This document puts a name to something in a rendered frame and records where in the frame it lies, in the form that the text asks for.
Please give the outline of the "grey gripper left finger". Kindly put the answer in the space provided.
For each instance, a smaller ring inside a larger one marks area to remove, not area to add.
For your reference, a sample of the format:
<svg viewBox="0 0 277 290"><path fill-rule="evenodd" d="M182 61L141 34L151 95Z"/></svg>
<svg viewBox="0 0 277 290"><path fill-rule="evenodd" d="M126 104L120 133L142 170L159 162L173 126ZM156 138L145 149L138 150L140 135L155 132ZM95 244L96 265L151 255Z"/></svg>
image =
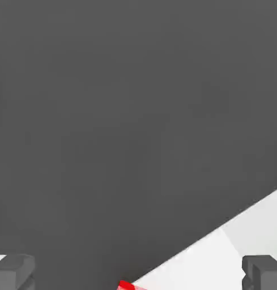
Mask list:
<svg viewBox="0 0 277 290"><path fill-rule="evenodd" d="M0 290L36 290L35 258L27 254L0 254Z"/></svg>

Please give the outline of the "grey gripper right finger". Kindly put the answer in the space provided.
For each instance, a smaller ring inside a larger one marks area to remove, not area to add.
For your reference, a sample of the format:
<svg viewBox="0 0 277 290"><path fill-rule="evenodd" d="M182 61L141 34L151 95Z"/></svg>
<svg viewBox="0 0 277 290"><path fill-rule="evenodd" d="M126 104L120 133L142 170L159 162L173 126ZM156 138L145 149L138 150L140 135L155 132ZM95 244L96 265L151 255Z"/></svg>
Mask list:
<svg viewBox="0 0 277 290"><path fill-rule="evenodd" d="M242 258L242 290L277 290L277 260L270 255Z"/></svg>

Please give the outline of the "small red cube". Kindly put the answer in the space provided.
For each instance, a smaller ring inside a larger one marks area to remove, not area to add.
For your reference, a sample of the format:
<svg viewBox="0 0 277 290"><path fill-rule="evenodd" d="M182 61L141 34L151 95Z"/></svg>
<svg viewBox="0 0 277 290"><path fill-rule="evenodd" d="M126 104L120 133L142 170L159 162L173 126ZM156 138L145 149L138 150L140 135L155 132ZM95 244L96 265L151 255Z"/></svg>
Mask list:
<svg viewBox="0 0 277 290"><path fill-rule="evenodd" d="M137 285L133 285L127 281L120 280L117 290L146 290L146 289L139 287Z"/></svg>

